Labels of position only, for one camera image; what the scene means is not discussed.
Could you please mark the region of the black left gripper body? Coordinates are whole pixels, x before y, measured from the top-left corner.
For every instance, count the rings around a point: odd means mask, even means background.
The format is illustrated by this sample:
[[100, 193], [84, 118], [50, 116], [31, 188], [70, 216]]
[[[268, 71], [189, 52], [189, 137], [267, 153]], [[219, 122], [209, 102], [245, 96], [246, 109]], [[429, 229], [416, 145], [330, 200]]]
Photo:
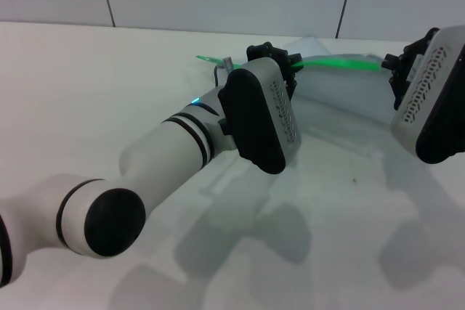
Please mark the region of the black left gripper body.
[[281, 75], [286, 84], [286, 87], [290, 86], [291, 81], [291, 63], [289, 60], [279, 60], [278, 66], [280, 68]]

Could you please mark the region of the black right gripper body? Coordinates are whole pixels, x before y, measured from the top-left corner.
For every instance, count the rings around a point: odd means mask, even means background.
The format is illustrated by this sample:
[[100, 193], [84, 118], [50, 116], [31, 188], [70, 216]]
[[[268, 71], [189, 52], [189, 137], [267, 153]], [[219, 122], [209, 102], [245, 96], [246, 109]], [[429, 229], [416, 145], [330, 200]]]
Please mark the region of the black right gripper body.
[[424, 55], [434, 35], [439, 31], [439, 28], [431, 28], [425, 37], [407, 45], [403, 50], [403, 63], [410, 70], [418, 55]]

